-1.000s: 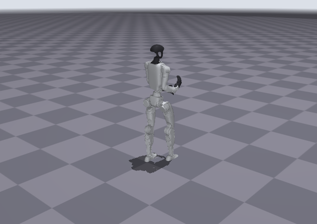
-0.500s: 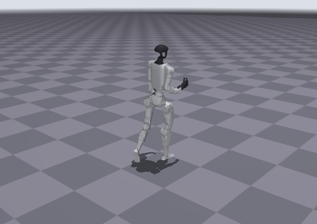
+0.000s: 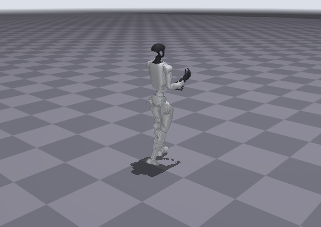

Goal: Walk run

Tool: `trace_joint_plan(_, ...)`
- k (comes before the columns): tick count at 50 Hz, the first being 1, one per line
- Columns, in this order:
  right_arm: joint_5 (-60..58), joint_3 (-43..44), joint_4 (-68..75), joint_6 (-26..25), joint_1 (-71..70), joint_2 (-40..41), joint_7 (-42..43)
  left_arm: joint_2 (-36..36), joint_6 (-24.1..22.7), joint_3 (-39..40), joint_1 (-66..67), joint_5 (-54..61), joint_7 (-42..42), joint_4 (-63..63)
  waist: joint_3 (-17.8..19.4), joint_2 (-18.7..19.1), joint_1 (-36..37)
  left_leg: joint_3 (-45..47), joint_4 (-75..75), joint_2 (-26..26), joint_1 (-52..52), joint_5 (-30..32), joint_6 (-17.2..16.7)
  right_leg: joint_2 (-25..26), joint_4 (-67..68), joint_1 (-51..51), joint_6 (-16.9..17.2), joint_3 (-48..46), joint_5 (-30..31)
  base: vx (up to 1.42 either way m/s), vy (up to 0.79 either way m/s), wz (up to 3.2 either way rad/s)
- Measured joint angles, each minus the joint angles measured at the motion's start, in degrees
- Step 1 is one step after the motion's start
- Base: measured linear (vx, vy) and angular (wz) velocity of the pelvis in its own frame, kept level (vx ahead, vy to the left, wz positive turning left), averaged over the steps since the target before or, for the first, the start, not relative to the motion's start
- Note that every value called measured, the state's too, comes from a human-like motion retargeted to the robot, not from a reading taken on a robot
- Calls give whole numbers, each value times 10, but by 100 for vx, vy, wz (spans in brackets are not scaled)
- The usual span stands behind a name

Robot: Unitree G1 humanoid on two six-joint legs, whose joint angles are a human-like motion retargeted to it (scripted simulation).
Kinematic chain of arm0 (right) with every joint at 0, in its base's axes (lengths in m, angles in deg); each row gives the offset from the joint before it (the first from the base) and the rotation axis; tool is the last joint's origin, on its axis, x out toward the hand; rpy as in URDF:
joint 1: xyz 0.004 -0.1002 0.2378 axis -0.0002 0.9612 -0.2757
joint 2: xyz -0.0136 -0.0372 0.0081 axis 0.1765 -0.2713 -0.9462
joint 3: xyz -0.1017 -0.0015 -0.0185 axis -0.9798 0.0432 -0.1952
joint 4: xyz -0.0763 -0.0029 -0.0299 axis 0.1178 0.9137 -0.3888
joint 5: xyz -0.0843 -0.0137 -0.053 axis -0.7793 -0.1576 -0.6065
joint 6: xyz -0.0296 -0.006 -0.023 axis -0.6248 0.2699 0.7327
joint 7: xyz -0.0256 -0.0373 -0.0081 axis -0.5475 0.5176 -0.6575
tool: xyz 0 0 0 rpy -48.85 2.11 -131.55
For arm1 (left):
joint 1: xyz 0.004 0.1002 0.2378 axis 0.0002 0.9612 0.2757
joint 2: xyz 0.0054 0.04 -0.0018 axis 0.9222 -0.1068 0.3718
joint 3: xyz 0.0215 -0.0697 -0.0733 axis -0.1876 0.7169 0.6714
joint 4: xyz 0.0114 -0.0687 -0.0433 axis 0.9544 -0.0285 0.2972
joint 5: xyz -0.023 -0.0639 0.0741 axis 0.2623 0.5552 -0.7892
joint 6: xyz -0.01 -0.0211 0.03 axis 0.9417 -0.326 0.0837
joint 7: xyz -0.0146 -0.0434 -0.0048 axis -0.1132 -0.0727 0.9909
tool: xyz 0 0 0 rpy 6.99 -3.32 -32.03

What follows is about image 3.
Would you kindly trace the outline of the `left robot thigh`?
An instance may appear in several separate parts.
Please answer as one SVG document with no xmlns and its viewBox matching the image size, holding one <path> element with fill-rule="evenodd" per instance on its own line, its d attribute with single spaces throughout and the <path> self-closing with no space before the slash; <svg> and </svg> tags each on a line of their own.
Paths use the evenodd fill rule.
<svg viewBox="0 0 321 227">
<path fill-rule="evenodd" d="M 152 96 L 146 101 L 149 106 L 151 106 L 151 111 L 153 113 L 154 119 L 155 119 L 155 125 L 154 128 L 156 130 L 161 129 L 162 127 L 162 112 L 161 107 L 157 107 L 154 104 L 152 104 Z"/>
</svg>

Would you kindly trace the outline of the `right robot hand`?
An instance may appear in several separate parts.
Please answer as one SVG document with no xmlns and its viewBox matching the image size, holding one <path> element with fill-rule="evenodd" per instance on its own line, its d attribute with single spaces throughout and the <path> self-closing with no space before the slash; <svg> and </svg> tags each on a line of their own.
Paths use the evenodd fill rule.
<svg viewBox="0 0 321 227">
<path fill-rule="evenodd" d="M 190 72 L 190 70 L 187 68 L 187 73 L 186 73 L 186 69 L 185 69 L 185 74 L 184 74 L 184 76 L 183 76 L 183 78 L 181 78 L 180 80 L 179 80 L 179 82 L 181 82 L 182 80 L 184 80 L 184 82 L 186 82 L 186 80 L 188 80 L 189 79 L 189 77 L 191 76 L 191 72 Z"/>
</svg>

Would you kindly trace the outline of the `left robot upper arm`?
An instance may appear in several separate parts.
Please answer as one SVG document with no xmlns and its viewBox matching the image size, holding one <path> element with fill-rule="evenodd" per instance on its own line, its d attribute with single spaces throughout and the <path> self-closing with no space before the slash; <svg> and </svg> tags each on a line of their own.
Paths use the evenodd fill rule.
<svg viewBox="0 0 321 227">
<path fill-rule="evenodd" d="M 151 61 L 152 61 L 152 60 L 151 60 Z M 149 70 L 149 64 L 150 64 L 151 61 L 148 61 L 148 62 L 146 63 L 146 66 L 147 66 L 148 70 Z M 149 72 L 149 74 L 150 74 L 150 72 Z"/>
</svg>

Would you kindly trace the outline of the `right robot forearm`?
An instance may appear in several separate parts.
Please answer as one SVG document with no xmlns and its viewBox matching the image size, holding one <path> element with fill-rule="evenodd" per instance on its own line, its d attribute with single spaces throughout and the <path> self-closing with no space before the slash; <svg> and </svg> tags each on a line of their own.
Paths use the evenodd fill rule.
<svg viewBox="0 0 321 227">
<path fill-rule="evenodd" d="M 173 83 L 171 84 L 171 89 L 175 90 L 177 88 L 181 88 L 184 83 L 184 80 L 182 80 L 181 82 L 178 81 L 177 83 Z"/>
</svg>

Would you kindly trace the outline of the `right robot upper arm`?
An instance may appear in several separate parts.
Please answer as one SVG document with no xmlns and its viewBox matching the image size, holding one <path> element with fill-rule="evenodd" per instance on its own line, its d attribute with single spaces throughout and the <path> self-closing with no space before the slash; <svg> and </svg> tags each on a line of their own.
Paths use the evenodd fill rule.
<svg viewBox="0 0 321 227">
<path fill-rule="evenodd" d="M 173 68 L 170 65 L 164 64 L 163 71 L 166 74 L 166 88 L 171 89 Z"/>
</svg>

